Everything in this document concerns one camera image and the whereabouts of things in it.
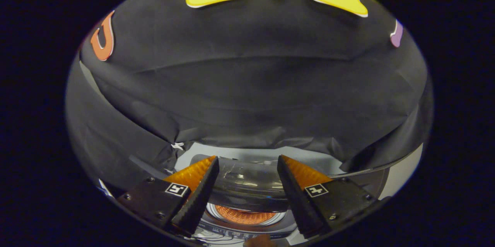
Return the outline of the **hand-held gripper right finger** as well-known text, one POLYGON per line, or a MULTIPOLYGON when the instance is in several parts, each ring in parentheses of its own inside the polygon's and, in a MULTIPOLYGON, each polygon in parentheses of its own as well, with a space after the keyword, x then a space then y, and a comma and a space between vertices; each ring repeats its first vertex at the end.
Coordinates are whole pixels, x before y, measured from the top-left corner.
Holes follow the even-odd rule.
POLYGON ((277 172, 304 238, 339 232, 378 208, 378 199, 350 179, 330 178, 286 155, 277 172))

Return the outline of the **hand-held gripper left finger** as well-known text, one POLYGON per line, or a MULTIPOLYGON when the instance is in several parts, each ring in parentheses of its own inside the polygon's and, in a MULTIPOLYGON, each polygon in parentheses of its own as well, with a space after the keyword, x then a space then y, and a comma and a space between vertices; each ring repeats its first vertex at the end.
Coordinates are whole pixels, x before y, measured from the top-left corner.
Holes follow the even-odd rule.
POLYGON ((219 169, 218 157, 207 157, 164 179, 146 178, 119 196, 118 202, 157 229, 191 237, 203 217, 219 169))

